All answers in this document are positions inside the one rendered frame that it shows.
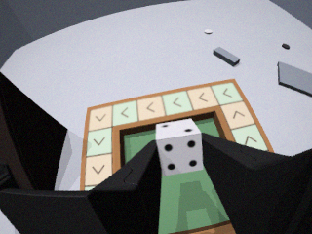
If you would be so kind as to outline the white die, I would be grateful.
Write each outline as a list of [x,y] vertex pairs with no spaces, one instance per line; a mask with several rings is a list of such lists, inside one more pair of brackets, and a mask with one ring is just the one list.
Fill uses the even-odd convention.
[[163,176],[203,169],[202,132],[192,120],[156,125],[156,145]]

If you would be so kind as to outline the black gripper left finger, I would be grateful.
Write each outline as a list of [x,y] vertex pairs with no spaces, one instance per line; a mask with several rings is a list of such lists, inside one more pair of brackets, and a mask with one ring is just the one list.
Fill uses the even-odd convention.
[[161,167],[156,140],[90,191],[0,190],[19,234],[159,234]]

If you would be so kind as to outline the wooden game board with arrow squares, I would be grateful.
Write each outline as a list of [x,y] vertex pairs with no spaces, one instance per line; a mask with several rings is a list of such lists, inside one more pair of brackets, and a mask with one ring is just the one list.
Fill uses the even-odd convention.
[[[219,108],[221,110],[219,110]],[[141,98],[90,110],[85,190],[90,191],[156,137],[156,125],[192,120],[200,132],[269,151],[234,83]],[[229,128],[227,128],[227,125]],[[112,128],[114,136],[112,139]],[[233,136],[233,137],[231,137]],[[233,231],[206,168],[161,173],[159,234],[226,234]]]

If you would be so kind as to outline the square wooden game board track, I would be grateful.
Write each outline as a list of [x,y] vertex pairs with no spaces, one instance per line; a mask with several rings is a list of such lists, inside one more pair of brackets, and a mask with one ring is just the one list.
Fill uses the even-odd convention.
[[249,101],[245,97],[245,94],[242,93],[241,87],[238,86],[238,83],[235,82],[235,79],[227,79],[227,81],[215,81],[211,83],[206,83],[206,85],[199,85],[199,86],[187,86],[187,87],[180,87],[180,89],[174,89],[174,90],[167,90],[167,91],[161,91],[161,93],[155,93],[155,94],[149,94],[149,95],[143,95],[143,97],[130,97],[130,98],[124,98],[124,100],[117,100],[112,102],[107,102],[106,104],[101,105],[95,105],[95,106],[89,106],[87,108],[87,117],[86,117],[86,124],[85,124],[85,132],[83,133],[83,148],[82,148],[82,164],[81,164],[81,186],[79,186],[79,190],[85,190],[85,164],[86,164],[86,145],[87,145],[87,137],[89,137],[89,132],[87,132],[87,128],[89,128],[89,118],[90,118],[90,110],[98,109],[98,108],[104,108],[105,106],[114,105],[114,104],[121,104],[121,102],[128,102],[128,101],[134,101],[134,100],[140,100],[141,98],[153,98],[158,97],[159,95],[164,94],[171,94],[171,93],[178,93],[178,91],[184,91],[184,90],[191,90],[191,89],[203,89],[203,87],[209,87],[214,85],[221,85],[221,83],[234,83],[234,86],[237,87],[238,93],[241,94],[241,97],[243,98],[243,102],[246,106],[249,107],[249,111],[251,113],[251,116],[253,116],[253,120],[256,122],[258,131],[261,132],[261,136],[264,137],[264,141],[266,143],[266,147],[268,147],[269,152],[274,152],[272,145],[270,145],[270,141],[268,137],[265,135],[264,129],[262,129],[262,126],[260,125],[260,121],[258,121],[258,118],[256,118],[256,114],[254,114],[253,107],[249,105]]

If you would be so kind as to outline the white flat disc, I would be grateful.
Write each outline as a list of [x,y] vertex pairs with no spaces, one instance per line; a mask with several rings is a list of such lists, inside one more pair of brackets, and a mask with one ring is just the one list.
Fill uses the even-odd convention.
[[207,35],[211,35],[212,32],[210,30],[204,30],[204,32],[206,32]]

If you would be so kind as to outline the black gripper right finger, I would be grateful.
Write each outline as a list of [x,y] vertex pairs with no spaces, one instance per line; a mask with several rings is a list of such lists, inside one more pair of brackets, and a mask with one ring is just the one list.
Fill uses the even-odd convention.
[[293,234],[312,199],[312,148],[295,156],[202,132],[203,164],[237,234]]

